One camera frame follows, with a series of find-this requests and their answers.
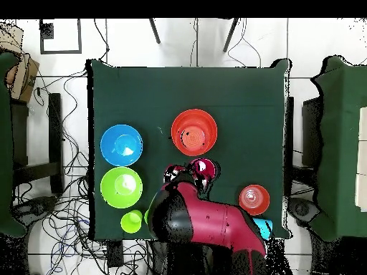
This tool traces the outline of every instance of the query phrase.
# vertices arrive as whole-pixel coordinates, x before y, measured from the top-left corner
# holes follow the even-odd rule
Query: table leg
[[[236,24],[238,22],[239,18],[233,18],[231,29],[229,30],[228,37],[226,40],[226,44],[224,45],[223,52],[225,53],[228,50],[229,43],[231,42],[231,38],[234,32],[234,29],[236,28]]]
[[[154,37],[156,38],[157,43],[160,44],[161,43],[161,40],[159,39],[157,28],[156,28],[156,24],[154,23],[154,19],[153,18],[149,18],[149,22],[151,23],[152,30],[153,30],[153,33],[154,33]]]

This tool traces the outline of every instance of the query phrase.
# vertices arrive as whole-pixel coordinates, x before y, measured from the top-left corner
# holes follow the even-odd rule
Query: small red bowl
[[[213,117],[203,110],[187,110],[173,121],[171,137],[174,145],[183,154],[202,155],[216,142],[216,123]]]
[[[269,204],[270,195],[260,185],[249,185],[239,194],[239,205],[251,216],[264,213]]]

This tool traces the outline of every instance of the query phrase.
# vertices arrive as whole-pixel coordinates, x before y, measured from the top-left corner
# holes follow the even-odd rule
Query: dark green tablecloth
[[[10,214],[13,201],[13,135],[10,94],[5,83],[7,72],[18,62],[19,58],[12,53],[1,53],[0,50],[0,233],[13,237],[22,237],[27,232]]]
[[[325,241],[367,237],[367,213],[355,205],[359,112],[367,107],[367,67],[328,57],[315,83],[324,102],[317,195],[323,212],[311,227]]]
[[[92,83],[89,106],[94,107],[94,142],[90,144],[95,145],[95,239],[151,237],[145,224],[137,233],[124,233],[120,219],[135,208],[145,213],[169,164],[183,165],[194,159],[179,152],[170,139],[175,117],[193,108],[210,113],[218,127],[214,147],[204,154],[221,166],[210,199],[238,204],[243,187],[263,185],[271,200],[264,217],[272,220],[276,237],[289,237],[282,227],[287,60],[267,69],[114,68],[96,60],[88,62],[87,68],[88,83]],[[143,154],[131,165],[142,178],[143,195],[123,210],[110,207],[100,194],[100,181],[112,168],[102,157],[100,139],[116,124],[133,126],[143,138]]]

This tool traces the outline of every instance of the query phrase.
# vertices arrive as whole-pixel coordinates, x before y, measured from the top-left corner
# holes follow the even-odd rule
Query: blue bowl
[[[111,165],[127,167],[139,159],[143,152],[143,139],[129,125],[114,125],[103,134],[100,150]]]

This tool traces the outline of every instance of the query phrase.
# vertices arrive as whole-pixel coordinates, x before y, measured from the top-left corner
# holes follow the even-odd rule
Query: green cup
[[[109,170],[100,182],[103,198],[114,208],[129,208],[134,205],[143,192],[139,175],[127,167]]]
[[[121,218],[121,228],[126,233],[138,232],[141,228],[143,214],[139,210],[132,210]]]
[[[148,212],[149,209],[146,211],[146,213],[144,214],[144,221],[146,221],[146,224],[148,225]]]

